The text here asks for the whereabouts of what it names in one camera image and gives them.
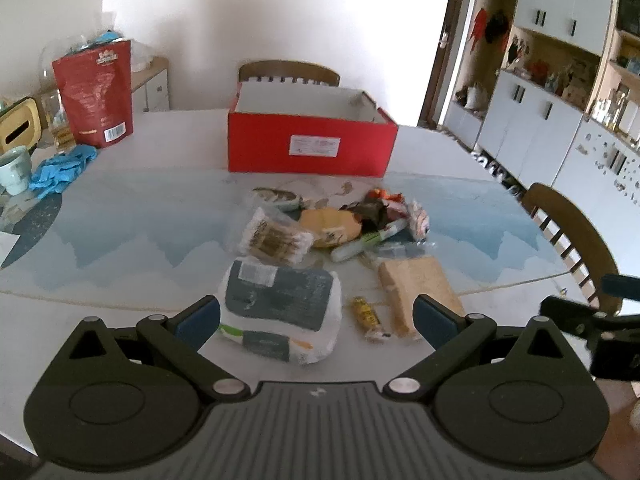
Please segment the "small yellow snack bar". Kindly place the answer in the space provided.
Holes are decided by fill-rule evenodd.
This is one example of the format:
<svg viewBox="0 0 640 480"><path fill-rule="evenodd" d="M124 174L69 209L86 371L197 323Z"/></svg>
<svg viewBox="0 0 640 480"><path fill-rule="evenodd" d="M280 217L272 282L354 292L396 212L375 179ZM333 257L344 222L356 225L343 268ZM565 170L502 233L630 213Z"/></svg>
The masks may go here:
<svg viewBox="0 0 640 480"><path fill-rule="evenodd" d="M367 340L383 342L390 340L392 336L387 333L378 315L372 306L363 297L352 298L350 302L352 313Z"/></svg>

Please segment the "wet wipes pack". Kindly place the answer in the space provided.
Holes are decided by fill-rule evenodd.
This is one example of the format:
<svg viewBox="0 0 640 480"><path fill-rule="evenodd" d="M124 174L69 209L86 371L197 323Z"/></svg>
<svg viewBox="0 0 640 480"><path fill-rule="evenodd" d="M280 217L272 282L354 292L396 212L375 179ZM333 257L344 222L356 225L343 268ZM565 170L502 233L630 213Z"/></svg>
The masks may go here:
<svg viewBox="0 0 640 480"><path fill-rule="evenodd" d="M308 365L335 348L343 306L334 272L239 258L224 274L217 299L221 333L258 356Z"/></svg>

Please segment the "cotton swabs bag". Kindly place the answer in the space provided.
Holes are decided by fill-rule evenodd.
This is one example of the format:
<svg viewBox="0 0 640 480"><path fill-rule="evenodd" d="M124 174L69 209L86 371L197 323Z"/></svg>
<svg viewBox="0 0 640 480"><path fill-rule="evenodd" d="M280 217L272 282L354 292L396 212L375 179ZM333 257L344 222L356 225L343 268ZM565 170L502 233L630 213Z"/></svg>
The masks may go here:
<svg viewBox="0 0 640 480"><path fill-rule="evenodd" d="M296 266L314 246L316 236L277 209L258 206L242 229L239 253L285 266Z"/></svg>

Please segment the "white green tube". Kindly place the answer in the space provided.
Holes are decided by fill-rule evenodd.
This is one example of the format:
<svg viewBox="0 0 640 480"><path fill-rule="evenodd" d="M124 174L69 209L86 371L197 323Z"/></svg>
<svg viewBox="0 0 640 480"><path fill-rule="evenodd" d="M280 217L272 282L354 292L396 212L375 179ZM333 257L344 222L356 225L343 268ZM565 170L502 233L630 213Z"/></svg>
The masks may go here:
<svg viewBox="0 0 640 480"><path fill-rule="evenodd" d="M344 245L334 248L330 253L330 258L335 263L344 262L350 258L354 258L389 238L395 236L408 226L407 219L398 219L390 222L384 229L363 234L356 240L352 240Z"/></svg>

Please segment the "black foil packet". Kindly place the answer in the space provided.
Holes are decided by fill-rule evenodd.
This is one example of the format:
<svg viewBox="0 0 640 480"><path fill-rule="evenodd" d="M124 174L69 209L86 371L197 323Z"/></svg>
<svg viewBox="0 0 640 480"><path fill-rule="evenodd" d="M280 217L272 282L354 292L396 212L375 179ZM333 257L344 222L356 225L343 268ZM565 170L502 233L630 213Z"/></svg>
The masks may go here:
<svg viewBox="0 0 640 480"><path fill-rule="evenodd" d="M396 210L388 208L382 200L362 200L341 206L351 212L361 226L361 234L381 231L390 222L400 218Z"/></svg>

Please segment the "orange plush pouch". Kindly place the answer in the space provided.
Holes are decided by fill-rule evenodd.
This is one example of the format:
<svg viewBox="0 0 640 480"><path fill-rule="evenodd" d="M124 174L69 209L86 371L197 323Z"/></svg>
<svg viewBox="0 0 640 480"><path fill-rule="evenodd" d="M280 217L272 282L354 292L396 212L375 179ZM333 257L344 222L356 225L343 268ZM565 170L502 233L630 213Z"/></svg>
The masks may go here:
<svg viewBox="0 0 640 480"><path fill-rule="evenodd" d="M361 223L348 210L335 208L305 209L298 223L314 233L313 248L333 248L344 245L361 234Z"/></svg>

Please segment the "wooden chair at right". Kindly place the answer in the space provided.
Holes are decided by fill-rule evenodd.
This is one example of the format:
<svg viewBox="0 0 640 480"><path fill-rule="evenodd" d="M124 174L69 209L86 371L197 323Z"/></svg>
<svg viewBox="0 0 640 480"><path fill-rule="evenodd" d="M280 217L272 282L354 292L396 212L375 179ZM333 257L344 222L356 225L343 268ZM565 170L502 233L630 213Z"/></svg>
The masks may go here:
<svg viewBox="0 0 640 480"><path fill-rule="evenodd" d="M534 183L521 200L529 217L541 214L538 228L551 234L549 242L560 251L568 272L591 307L607 314L619 314L623 300L606 294L605 274L617 274L612 252L587 217L564 195L542 183Z"/></svg>

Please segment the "blue gloves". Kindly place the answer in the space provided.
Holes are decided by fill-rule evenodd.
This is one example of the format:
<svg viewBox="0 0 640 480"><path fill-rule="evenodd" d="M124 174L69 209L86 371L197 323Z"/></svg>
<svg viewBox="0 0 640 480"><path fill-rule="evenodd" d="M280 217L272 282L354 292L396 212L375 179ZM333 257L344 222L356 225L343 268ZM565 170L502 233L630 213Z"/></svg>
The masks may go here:
<svg viewBox="0 0 640 480"><path fill-rule="evenodd" d="M42 162L29 180L28 188L38 200L52 194L62 194L98 157L91 145L76 145L67 154L57 154Z"/></svg>

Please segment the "red cardboard box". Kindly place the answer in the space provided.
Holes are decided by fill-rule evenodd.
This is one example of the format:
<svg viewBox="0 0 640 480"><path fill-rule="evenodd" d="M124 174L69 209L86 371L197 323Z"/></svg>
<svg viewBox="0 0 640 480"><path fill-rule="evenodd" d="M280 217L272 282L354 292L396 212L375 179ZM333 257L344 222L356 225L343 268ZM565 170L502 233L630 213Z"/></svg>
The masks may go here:
<svg viewBox="0 0 640 480"><path fill-rule="evenodd" d="M241 82L228 113L228 169L382 177L397 133L362 90Z"/></svg>

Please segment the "light green mug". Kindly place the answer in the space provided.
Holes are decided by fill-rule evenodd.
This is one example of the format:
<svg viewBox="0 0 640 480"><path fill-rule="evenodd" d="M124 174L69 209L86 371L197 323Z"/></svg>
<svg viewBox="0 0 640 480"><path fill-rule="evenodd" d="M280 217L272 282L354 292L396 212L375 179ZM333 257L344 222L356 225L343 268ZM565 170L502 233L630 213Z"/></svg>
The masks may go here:
<svg viewBox="0 0 640 480"><path fill-rule="evenodd" d="M24 145L11 148L0 156L0 185L11 196L25 192L32 175L32 161Z"/></svg>

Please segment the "glass bottle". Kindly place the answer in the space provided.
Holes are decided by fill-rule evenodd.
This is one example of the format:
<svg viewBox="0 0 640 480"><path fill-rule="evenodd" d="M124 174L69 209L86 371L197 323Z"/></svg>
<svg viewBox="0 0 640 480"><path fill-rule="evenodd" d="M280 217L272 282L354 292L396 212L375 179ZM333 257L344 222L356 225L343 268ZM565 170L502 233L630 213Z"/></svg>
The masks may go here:
<svg viewBox="0 0 640 480"><path fill-rule="evenodd" d="M70 153L76 142L58 89L43 94L41 105L58 154Z"/></svg>

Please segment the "yellow tissue box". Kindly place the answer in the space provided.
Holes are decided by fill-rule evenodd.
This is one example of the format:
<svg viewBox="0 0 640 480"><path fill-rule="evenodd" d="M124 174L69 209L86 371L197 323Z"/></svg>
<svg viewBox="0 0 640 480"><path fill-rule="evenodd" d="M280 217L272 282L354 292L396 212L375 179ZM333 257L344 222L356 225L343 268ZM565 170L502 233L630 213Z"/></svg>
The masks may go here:
<svg viewBox="0 0 640 480"><path fill-rule="evenodd" d="M39 110L31 96L21 99L1 113L0 144L4 154L12 148L24 146L35 151L42 135Z"/></svg>

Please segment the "red snack bag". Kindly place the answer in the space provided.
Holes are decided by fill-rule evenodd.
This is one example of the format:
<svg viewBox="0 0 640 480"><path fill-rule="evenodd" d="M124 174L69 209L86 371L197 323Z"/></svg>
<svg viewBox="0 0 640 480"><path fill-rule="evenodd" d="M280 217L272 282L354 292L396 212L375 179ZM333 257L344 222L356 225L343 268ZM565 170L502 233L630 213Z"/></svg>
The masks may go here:
<svg viewBox="0 0 640 480"><path fill-rule="evenodd" d="M78 144L106 148L134 132L130 42L117 40L52 62L68 124Z"/></svg>

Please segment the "red dragon keychain toy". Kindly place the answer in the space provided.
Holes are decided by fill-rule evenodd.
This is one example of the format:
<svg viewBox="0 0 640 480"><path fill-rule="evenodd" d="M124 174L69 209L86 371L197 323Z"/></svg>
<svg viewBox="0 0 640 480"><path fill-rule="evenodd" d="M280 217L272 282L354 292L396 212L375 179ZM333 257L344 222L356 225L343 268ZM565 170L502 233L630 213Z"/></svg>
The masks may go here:
<svg viewBox="0 0 640 480"><path fill-rule="evenodd" d="M405 203L405 197L401 193L390 193L385 188L372 188L366 194L367 200L387 200L394 203Z"/></svg>

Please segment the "white wall cabinet unit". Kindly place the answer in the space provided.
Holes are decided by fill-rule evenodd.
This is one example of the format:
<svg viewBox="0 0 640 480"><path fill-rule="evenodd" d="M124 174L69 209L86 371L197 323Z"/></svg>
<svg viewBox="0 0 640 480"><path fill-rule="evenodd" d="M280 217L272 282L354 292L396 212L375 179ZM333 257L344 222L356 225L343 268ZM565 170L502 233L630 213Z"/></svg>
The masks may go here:
<svg viewBox="0 0 640 480"><path fill-rule="evenodd" d="M442 120L498 179L552 185L603 89L620 0L471 0Z"/></svg>

